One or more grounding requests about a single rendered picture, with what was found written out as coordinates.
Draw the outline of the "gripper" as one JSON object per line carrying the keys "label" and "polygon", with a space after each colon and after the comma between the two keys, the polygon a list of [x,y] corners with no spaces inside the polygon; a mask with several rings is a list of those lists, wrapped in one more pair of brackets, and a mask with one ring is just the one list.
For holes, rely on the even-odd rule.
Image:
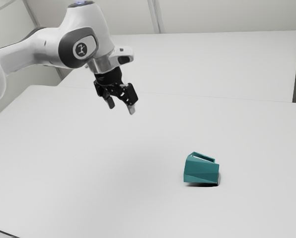
{"label": "gripper", "polygon": [[103,98],[109,109],[115,107],[112,96],[124,101],[130,115],[135,113],[135,104],[138,101],[137,93],[131,83],[122,81],[122,72],[119,67],[110,72],[95,74],[94,86],[99,97]]}

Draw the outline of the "teal faceted mug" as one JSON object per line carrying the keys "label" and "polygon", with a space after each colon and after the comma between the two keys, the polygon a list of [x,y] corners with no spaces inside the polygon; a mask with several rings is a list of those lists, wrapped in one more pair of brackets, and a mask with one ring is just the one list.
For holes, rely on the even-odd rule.
{"label": "teal faceted mug", "polygon": [[220,165],[214,158],[192,152],[185,161],[183,181],[186,183],[219,183]]}

